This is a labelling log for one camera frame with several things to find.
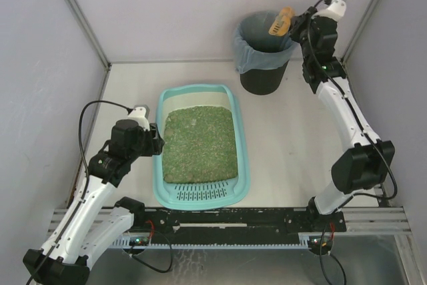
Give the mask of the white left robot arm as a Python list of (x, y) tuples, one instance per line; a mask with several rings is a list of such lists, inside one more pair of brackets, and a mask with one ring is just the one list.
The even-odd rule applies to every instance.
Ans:
[(88, 177), (52, 235), (38, 250), (29, 249), (23, 263), (39, 284), (85, 284), (101, 255), (119, 236), (145, 223), (145, 205), (129, 197), (117, 201), (97, 227), (93, 223), (140, 157), (158, 156), (164, 141), (155, 123), (121, 119), (111, 138), (90, 159)]

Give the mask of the yellow slotted litter scoop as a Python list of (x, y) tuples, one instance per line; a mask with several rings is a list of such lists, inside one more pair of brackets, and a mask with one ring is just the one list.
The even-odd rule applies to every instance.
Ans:
[(291, 7), (284, 7), (274, 19), (268, 33), (276, 37), (284, 36), (289, 31), (294, 15), (295, 12)]

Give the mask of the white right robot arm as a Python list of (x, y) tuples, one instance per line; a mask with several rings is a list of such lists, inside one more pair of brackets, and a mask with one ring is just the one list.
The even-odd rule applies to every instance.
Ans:
[(342, 143), (343, 154), (330, 171), (332, 181), (310, 199), (313, 221), (334, 216), (356, 196), (370, 197), (369, 191), (392, 181), (391, 196), (397, 195), (396, 178), (390, 167), (395, 154), (391, 141), (382, 140), (372, 129), (354, 99), (344, 67), (334, 57), (338, 22), (314, 7), (293, 17), (290, 37), (300, 44), (305, 82), (329, 110)]

